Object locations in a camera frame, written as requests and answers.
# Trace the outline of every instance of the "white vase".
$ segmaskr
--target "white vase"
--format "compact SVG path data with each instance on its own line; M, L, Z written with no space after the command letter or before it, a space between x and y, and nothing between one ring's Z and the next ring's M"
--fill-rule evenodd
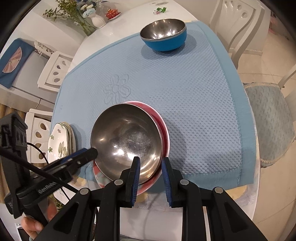
M90 15L89 17L91 18L93 25L97 28L101 28L106 24L105 19L100 15L97 15L94 13L94 14Z

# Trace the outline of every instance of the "finger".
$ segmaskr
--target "finger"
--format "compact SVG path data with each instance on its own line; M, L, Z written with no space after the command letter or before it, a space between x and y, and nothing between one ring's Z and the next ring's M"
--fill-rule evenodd
M52 220L54 216L57 214L57 207L54 201L51 198L48 198L48 208L47 208L47 217L48 220Z
M40 232L43 229L40 222L30 217L23 217L21 224L23 229L32 239L36 238L37 232Z

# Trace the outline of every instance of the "metal screw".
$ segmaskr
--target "metal screw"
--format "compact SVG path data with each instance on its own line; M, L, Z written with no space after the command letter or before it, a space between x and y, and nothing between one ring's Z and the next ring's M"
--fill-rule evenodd
M114 181L114 184L116 186L119 186L119 185L123 184L123 181L121 179L117 179L117 180Z
M89 192L88 188L82 188L82 189L80 189L80 194L81 194L81 195L85 195L85 194L87 194L88 192Z
M186 179L182 179L182 180L180 181L180 183L181 183L182 185L188 185L188 184L189 184L189 181L186 180Z
M215 192L216 193L222 193L223 192L223 189L221 187L216 187L215 188Z

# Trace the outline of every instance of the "blue tablecloth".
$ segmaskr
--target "blue tablecloth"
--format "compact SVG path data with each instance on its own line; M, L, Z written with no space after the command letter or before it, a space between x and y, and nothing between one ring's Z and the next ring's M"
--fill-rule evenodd
M139 34L113 43L64 79L52 126L68 122L78 149L109 106L137 100L155 108L170 135L173 168L203 188L230 189L253 182L256 142L243 84L217 36L202 22L187 25L179 49L155 52ZM80 176L94 180L92 164Z

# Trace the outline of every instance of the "table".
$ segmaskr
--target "table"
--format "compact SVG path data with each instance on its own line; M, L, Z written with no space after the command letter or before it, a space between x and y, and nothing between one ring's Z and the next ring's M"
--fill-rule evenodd
M168 1L167 4L159 6L167 7L166 13L154 15L153 11L158 7L156 6L157 3L161 3L161 1L147 3L122 13L119 18L109 22L103 28L98 29L91 36L87 37L74 56L69 71L96 51L124 37L139 32L143 26L150 22L162 18L178 18L184 22L197 20L174 1ZM254 184L248 185L247 191L248 197L252 199L251 204L248 203L249 200L247 200L247 203L240 203L241 208L251 219L254 216L259 187L260 163L258 151L259 149L257 148L256 178L254 179ZM76 180L76 185L74 186L77 188L82 188L84 186L90 189L98 188L95 182L81 179ZM61 199L62 202L66 202L60 193L56 193L56 195L59 195L59 199ZM121 233L123 235L150 240L180 240L181 227L182 213L178 211L159 212L140 208L121 209Z

